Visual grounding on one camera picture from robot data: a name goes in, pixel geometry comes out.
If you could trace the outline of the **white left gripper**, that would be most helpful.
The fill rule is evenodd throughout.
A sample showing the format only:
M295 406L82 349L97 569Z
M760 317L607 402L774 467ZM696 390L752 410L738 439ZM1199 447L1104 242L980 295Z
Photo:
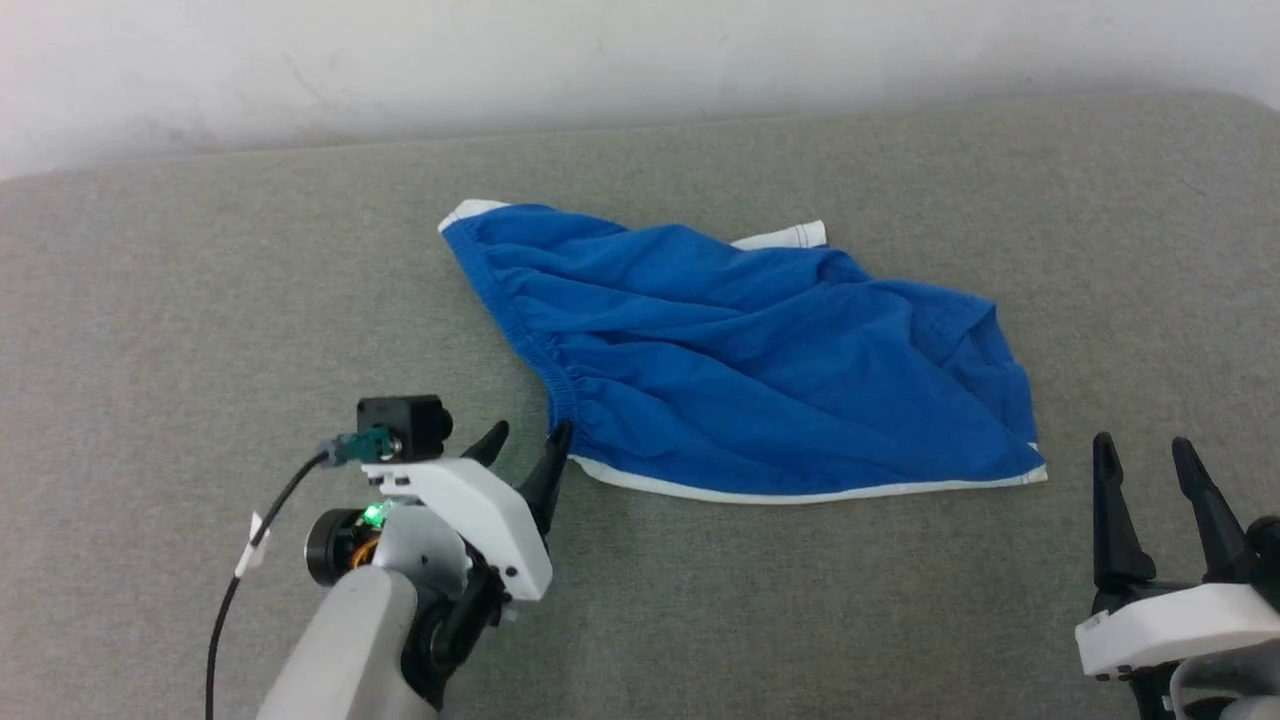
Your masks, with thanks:
M507 592L517 601L538 602L553 578L544 537L554 519L573 425L562 420L554 427L517 489L488 469L508 437L509 423L499 420L461 457L364 464L362 471L380 482L385 496L416 498L431 509L500 573L515 570L504 579Z

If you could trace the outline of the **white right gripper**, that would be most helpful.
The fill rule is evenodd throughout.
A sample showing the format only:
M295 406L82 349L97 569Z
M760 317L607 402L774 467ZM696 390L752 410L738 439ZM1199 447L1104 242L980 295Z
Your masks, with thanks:
M1171 442L1178 484L1189 501L1206 571L1203 584L1153 582L1123 495L1124 470L1108 432L1092 441L1094 601L1076 625L1087 676L1119 679L1180 664L1194 676L1236 674L1277 680L1277 582L1249 583L1257 556L1194 445Z

